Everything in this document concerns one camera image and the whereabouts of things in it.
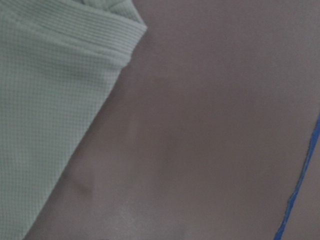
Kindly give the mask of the olive green long-sleeve shirt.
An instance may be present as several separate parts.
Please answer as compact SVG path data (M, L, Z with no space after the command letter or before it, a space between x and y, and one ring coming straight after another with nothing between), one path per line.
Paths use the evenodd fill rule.
M1 239L29 232L146 30L130 0L1 1Z

